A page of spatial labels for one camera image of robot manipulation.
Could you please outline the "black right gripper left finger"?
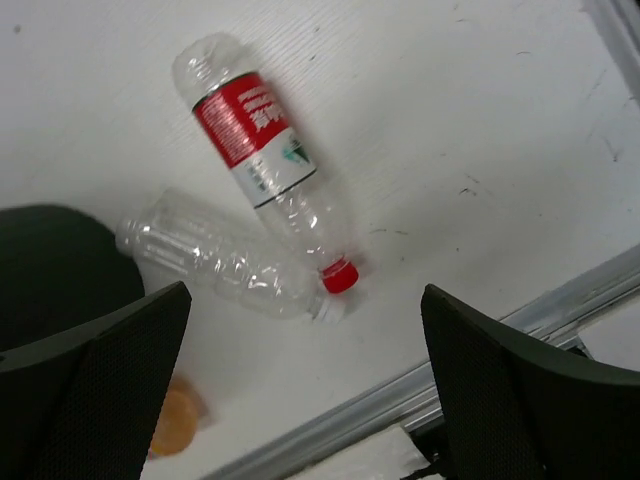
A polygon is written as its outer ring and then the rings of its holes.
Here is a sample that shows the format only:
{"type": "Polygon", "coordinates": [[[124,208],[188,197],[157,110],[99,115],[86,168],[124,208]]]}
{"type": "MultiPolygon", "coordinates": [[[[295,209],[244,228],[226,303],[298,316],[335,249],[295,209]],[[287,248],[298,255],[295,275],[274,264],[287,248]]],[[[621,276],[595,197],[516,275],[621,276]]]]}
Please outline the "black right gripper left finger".
{"type": "Polygon", "coordinates": [[[190,307],[176,282],[3,351],[2,478],[139,478],[190,307]]]}

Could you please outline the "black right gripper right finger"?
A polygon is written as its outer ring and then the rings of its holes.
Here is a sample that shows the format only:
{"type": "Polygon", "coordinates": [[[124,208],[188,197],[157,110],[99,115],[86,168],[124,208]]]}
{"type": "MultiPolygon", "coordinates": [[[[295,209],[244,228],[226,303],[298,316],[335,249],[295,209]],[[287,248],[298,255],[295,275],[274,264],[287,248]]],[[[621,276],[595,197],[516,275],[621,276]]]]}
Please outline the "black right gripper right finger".
{"type": "Polygon", "coordinates": [[[636,479],[639,374],[426,286],[421,317],[461,479],[636,479]]]}

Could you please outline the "clear unlabelled plastic bottle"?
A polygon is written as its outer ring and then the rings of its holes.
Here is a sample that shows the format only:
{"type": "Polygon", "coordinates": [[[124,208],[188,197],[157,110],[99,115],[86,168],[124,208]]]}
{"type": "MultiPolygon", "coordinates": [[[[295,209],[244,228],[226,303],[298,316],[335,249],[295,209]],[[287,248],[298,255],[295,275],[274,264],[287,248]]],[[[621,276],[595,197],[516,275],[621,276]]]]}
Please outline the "clear unlabelled plastic bottle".
{"type": "Polygon", "coordinates": [[[117,248],[274,319],[337,323],[346,303],[269,233],[184,191],[168,189],[119,222],[117,248]]]}

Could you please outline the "red label plastic bottle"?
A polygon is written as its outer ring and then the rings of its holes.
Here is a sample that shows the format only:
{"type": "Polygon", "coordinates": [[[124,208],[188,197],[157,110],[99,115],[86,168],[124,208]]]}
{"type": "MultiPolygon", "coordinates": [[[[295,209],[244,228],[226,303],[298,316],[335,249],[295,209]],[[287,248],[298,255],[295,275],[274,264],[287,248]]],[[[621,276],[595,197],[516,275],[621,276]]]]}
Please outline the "red label plastic bottle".
{"type": "Polygon", "coordinates": [[[208,35],[176,56],[172,78],[263,225],[330,293],[354,287],[345,203],[246,47],[226,33],[208,35]]]}

